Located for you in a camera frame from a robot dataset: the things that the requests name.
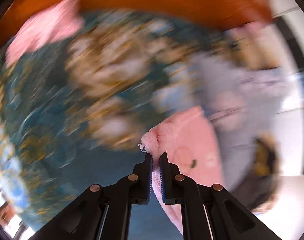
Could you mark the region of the dark grey garment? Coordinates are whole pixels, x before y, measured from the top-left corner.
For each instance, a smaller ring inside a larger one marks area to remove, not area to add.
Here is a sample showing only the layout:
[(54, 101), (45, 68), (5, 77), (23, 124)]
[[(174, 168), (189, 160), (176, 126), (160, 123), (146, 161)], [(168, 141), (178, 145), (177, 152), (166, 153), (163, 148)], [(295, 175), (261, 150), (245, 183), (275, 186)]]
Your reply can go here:
[(248, 210), (261, 214), (271, 210), (279, 198), (279, 146), (270, 133), (255, 139), (255, 156), (246, 176), (232, 195)]

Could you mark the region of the grey-blue daisy quilt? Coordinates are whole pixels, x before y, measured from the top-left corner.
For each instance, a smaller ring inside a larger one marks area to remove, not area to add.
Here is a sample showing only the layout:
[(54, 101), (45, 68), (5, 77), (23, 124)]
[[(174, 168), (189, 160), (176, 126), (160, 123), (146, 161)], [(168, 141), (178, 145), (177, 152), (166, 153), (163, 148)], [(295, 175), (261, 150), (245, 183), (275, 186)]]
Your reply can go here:
[(164, 72), (169, 83), (153, 92), (153, 106), (167, 115), (202, 107), (218, 138), (225, 184), (235, 189), (254, 158), (255, 137), (272, 129), (288, 94), (282, 68), (246, 70), (198, 52)]

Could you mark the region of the white black-striped wardrobe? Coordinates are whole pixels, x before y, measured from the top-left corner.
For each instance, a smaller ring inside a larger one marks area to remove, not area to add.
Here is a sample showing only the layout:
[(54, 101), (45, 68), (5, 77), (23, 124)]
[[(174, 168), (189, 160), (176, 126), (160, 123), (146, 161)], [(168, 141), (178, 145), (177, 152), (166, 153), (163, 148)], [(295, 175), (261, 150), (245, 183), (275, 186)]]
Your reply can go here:
[(281, 152), (281, 192), (260, 219), (281, 239), (304, 239), (304, 1), (270, 0), (273, 31), (290, 91), (274, 122)]

